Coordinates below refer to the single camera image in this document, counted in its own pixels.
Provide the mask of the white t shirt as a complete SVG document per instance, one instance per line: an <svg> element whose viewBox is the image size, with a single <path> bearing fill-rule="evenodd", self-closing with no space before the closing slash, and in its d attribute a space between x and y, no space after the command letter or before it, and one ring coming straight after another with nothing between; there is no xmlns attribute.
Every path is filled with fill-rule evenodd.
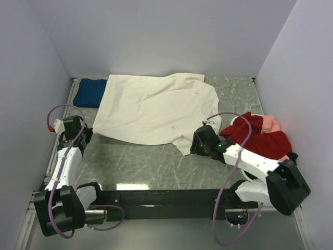
<svg viewBox="0 0 333 250"><path fill-rule="evenodd" d="M166 77L111 74L94 120L95 133L140 145L172 143L190 153L194 132L212 117L219 132L221 117L215 88L204 75Z"/></svg>

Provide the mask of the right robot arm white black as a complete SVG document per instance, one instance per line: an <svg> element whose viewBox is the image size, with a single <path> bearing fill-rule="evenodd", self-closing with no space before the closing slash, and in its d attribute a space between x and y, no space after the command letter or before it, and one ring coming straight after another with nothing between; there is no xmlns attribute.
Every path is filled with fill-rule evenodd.
<svg viewBox="0 0 333 250"><path fill-rule="evenodd" d="M242 181L235 186L228 195L230 205L235 208L245 202L268 203L281 214L290 216L311 193L293 161L268 159L230 140L221 141L209 125L194 132L190 152L235 166L258 179L257 182Z"/></svg>

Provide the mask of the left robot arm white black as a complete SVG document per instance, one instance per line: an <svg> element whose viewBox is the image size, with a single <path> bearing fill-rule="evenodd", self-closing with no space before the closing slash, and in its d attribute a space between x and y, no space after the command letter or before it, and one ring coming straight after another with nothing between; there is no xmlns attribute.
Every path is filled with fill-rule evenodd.
<svg viewBox="0 0 333 250"><path fill-rule="evenodd" d="M80 116L57 119L54 130L60 135L56 167L44 191L37 193L33 200L44 236L84 227L88 207L99 209L104 203L96 182L74 188L76 172L93 130Z"/></svg>

